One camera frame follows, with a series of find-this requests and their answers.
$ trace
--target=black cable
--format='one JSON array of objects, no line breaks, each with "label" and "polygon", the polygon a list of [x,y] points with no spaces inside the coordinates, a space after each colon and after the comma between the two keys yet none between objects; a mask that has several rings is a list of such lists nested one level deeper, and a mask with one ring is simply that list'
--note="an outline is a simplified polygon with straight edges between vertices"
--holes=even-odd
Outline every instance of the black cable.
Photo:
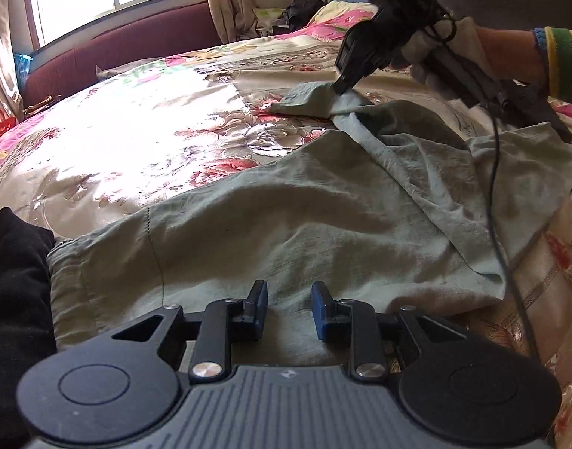
[{"label": "black cable", "polygon": [[529,355],[533,359],[535,359],[538,363],[541,363],[541,359],[539,358],[539,349],[537,347],[537,342],[535,339],[535,332],[533,331],[533,325],[529,320],[529,316],[527,315],[527,310],[525,309],[525,305],[523,303],[522,295],[520,294],[519,288],[514,281],[514,278],[508,268],[508,265],[506,264],[506,260],[502,253],[502,249],[500,248],[500,245],[496,238],[495,222],[493,218],[493,192],[495,188],[496,176],[498,174],[498,166],[500,164],[500,158],[501,158],[500,136],[498,133],[497,116],[490,108],[492,104],[491,100],[488,98],[479,80],[465,67],[462,60],[459,59],[458,56],[454,52],[452,52],[452,50],[448,46],[448,42],[452,40],[454,36],[456,36],[457,29],[456,29],[456,21],[450,15],[448,15],[448,18],[446,19],[449,19],[452,22],[452,31],[448,37],[443,38],[441,35],[439,35],[433,25],[430,26],[430,29],[432,32],[434,32],[434,35],[430,35],[426,31],[424,31],[424,33],[427,36],[431,37],[432,39],[438,41],[438,43],[441,44],[441,46],[444,47],[450,53],[450,55],[453,56],[454,59],[456,59],[456,61],[461,65],[464,71],[473,78],[474,82],[477,84],[477,87],[479,88],[483,96],[482,100],[480,101],[485,104],[486,112],[488,113],[489,118],[492,121],[493,136],[495,141],[495,156],[493,159],[492,173],[490,175],[489,194],[486,201],[486,219],[488,222],[488,233],[494,249],[494,253],[500,264],[500,269],[502,270],[502,279],[505,281],[506,286],[508,287],[508,289],[512,294],[512,297],[514,299],[514,304],[516,306],[517,313],[519,315],[520,323],[523,325],[525,339],[527,342],[527,347],[529,349]]},{"label": "black cable", "polygon": [[525,331],[525,339],[527,341],[527,346],[529,348],[529,354],[533,359],[535,359],[538,362],[541,362],[541,360],[539,359],[539,349],[537,348],[537,343],[535,340],[535,333],[533,332],[533,325],[529,320],[529,316],[527,315],[527,310],[525,309],[525,305],[523,303],[522,295],[520,294],[519,288],[517,287],[514,281],[512,273],[508,269],[508,265],[506,264],[506,260],[502,253],[502,249],[500,249],[500,245],[496,238],[496,229],[493,219],[493,190],[496,183],[498,166],[500,164],[501,151],[500,151],[500,135],[498,133],[497,119],[495,118],[494,113],[492,113],[492,111],[489,109],[489,106],[490,103],[487,102],[486,110],[489,114],[490,119],[492,120],[493,136],[495,140],[495,157],[493,159],[492,173],[489,180],[489,194],[486,203],[486,217],[488,220],[489,238],[492,242],[494,252],[496,253],[496,258],[498,259],[498,262],[500,264],[500,268],[502,269],[502,278],[505,280],[506,285],[508,286],[508,289],[510,290],[514,298],[514,303],[516,305],[520,322],[521,324],[523,324],[523,329]]}]

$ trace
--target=white glove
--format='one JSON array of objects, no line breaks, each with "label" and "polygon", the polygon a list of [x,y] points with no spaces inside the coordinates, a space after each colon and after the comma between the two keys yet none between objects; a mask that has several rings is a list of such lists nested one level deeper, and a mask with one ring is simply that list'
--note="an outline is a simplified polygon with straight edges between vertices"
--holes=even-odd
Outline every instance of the white glove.
[{"label": "white glove", "polygon": [[[436,23],[435,28],[440,37],[445,39],[452,34],[453,23],[450,20],[441,20]],[[492,79],[497,80],[485,57],[485,52],[477,36],[476,28],[475,22],[470,17],[463,18],[456,22],[456,35],[448,42],[448,47],[450,47],[450,50],[455,54],[475,62],[484,73]],[[429,53],[441,45],[437,40],[426,35],[425,32],[433,34],[430,28],[427,28],[425,31],[420,30],[415,32],[410,40],[402,47],[402,57],[409,64],[412,64],[410,74],[414,80],[429,86],[446,100],[456,99],[458,96],[448,86],[444,85],[435,74],[429,73],[426,68],[421,65]]]}]

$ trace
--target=silver screw head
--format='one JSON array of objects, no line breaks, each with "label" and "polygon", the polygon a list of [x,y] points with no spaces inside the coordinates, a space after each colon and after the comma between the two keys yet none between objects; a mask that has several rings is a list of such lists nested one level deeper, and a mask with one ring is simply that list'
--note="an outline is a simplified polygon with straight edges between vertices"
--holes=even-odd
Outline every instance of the silver screw head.
[{"label": "silver screw head", "polygon": [[362,378],[380,378],[386,374],[386,368],[378,363],[363,363],[357,366],[357,375]]},{"label": "silver screw head", "polygon": [[205,361],[194,365],[191,371],[197,378],[213,378],[221,373],[222,367],[221,364]]},{"label": "silver screw head", "polygon": [[280,373],[280,375],[282,375],[284,378],[290,379],[296,376],[296,371],[293,369],[285,369]]}]

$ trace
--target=green sleeve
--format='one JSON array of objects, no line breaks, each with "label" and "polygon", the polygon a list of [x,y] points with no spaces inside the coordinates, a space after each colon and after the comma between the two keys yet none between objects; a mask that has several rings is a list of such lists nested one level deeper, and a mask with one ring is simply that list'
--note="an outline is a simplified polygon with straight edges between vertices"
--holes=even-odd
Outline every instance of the green sleeve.
[{"label": "green sleeve", "polygon": [[546,27],[545,38],[550,94],[572,103],[572,30]]}]

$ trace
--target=bed sheet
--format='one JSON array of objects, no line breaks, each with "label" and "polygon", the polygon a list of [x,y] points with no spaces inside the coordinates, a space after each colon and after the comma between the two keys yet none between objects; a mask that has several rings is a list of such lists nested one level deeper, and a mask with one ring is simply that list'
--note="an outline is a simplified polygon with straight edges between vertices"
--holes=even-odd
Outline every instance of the bed sheet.
[{"label": "bed sheet", "polygon": [[[333,2],[294,34],[167,57],[67,98],[0,139],[0,209],[74,238],[291,153],[332,125],[267,106],[298,82],[334,80],[347,28],[372,14],[371,5]],[[415,101],[463,137],[491,131],[479,110],[441,101],[405,73],[380,71],[357,90],[375,103]],[[563,386],[558,447],[572,448],[572,193],[516,279],[542,359]],[[457,320],[525,350],[511,299]]]}]

